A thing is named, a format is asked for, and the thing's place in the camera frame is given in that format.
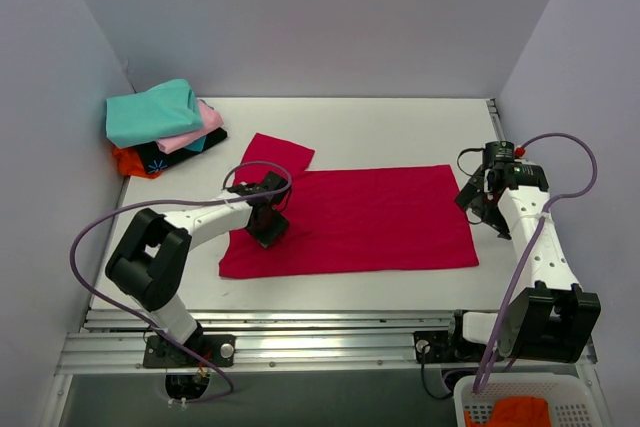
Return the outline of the red t-shirt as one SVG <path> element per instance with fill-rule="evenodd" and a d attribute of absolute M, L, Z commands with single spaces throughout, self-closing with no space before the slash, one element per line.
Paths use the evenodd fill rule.
<path fill-rule="evenodd" d="M 290 226 L 273 246 L 236 230 L 221 276 L 276 276 L 476 267 L 471 228 L 455 205 L 448 165 L 312 171 L 314 150 L 257 134 L 235 182 L 258 182 L 270 163 L 293 177 Z"/>

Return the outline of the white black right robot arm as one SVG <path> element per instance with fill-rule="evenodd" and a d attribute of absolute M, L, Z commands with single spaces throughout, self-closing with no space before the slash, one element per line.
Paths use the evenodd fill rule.
<path fill-rule="evenodd" d="M 520 160 L 483 161 L 455 199 L 465 213 L 511 241 L 518 263 L 495 314 L 466 311 L 444 335 L 464 360 L 480 344 L 500 359 L 574 363 L 591 338 L 601 305 L 583 289 L 561 247 L 543 169 Z"/>

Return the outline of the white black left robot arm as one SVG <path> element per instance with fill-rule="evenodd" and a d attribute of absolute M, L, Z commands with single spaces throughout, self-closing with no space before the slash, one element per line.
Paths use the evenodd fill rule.
<path fill-rule="evenodd" d="M 204 207 L 168 213 L 144 208 L 134 215 L 106 276 L 170 336 L 165 352 L 177 365 L 194 364 L 204 351 L 202 327 L 178 295 L 189 252 L 234 231 L 271 247 L 289 228 L 278 206 L 290 192 L 291 181 L 270 171 L 260 182 L 223 189 Z"/>

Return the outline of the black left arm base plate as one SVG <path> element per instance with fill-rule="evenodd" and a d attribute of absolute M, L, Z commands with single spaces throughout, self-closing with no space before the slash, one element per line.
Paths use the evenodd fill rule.
<path fill-rule="evenodd" d="M 234 364 L 236 337 L 230 334 L 210 334 L 196 331 L 185 346 L 217 367 Z M 145 340 L 142 366 L 147 369 L 177 369 L 198 367 L 201 362 L 166 339 L 152 335 Z"/>

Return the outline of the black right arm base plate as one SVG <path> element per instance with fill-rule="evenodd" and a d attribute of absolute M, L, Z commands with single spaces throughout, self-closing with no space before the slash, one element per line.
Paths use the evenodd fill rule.
<path fill-rule="evenodd" d="M 444 330 L 414 331 L 412 337 L 418 363 L 478 363 L 485 351 L 484 344 Z"/>

